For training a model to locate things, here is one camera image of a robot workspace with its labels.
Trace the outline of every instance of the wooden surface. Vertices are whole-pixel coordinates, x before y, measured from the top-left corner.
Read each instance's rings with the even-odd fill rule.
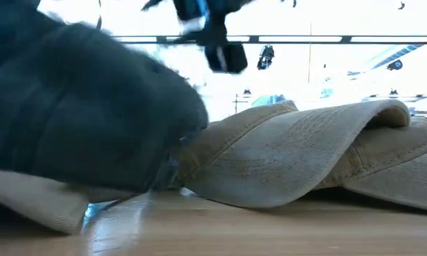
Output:
[[[427,255],[427,213],[329,193],[267,211],[148,194],[90,207],[81,235],[59,236],[27,221],[0,223],[0,256]]]

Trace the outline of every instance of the baseball cap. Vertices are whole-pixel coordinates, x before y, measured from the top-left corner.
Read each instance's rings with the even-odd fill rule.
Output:
[[[427,210],[427,119],[411,120],[398,100],[255,107],[210,125],[184,148],[179,179],[204,198],[247,208],[340,186]]]

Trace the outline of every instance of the wood grain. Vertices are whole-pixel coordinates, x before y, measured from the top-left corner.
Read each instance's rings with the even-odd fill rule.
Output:
[[[367,200],[317,195],[257,211],[152,193],[90,206],[80,235],[0,223],[0,256],[427,255],[426,213]]]

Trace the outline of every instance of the beige baseball cap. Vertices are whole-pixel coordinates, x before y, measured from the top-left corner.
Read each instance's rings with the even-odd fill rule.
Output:
[[[251,108],[210,125],[185,148],[179,178],[205,198],[248,208],[342,186],[427,209],[427,119],[411,120],[398,100]]]

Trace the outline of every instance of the wooden table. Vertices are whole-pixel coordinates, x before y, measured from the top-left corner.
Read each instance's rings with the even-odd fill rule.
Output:
[[[346,191],[266,211],[154,193],[91,206],[87,216],[82,234],[67,237],[2,223],[0,256],[427,255],[427,213]]]

